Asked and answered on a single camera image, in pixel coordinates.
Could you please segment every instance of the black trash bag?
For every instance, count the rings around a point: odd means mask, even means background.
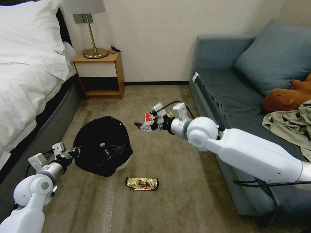
[[[111,176],[133,153],[125,126],[111,116],[84,125],[75,137],[74,147],[80,147],[75,164],[100,176]]]

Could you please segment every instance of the sofa arm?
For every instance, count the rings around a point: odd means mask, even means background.
[[[233,67],[237,58],[252,44],[255,36],[209,36],[197,37],[192,72],[206,69]]]

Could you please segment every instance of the white lamp shade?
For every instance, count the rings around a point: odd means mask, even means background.
[[[64,12],[69,14],[95,14],[106,11],[103,0],[63,0]]]

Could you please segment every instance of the bed frame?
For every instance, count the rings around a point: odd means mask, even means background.
[[[10,6],[27,1],[0,0],[0,6]],[[71,44],[67,26],[60,10],[57,19],[63,41]],[[28,166],[28,158],[51,149],[61,139],[69,126],[81,98],[77,75],[67,80],[56,96],[51,99],[45,110],[36,117],[36,128],[11,151],[11,156],[0,170],[0,222],[8,217],[14,207],[13,191],[15,186],[24,179]],[[35,174],[30,169],[29,175]]]

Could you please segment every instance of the carpet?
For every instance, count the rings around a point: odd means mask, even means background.
[[[198,116],[187,85],[127,86],[122,100],[81,101],[62,138],[67,148],[83,125],[112,116],[126,126],[134,153],[127,167],[108,178],[69,166],[62,187],[44,208],[44,233],[303,230],[293,225],[262,229],[239,216],[214,154],[199,152],[167,131],[142,133],[134,125],[155,104],[174,100],[184,101]],[[125,185],[127,176],[158,178],[160,185],[155,191],[134,191]]]

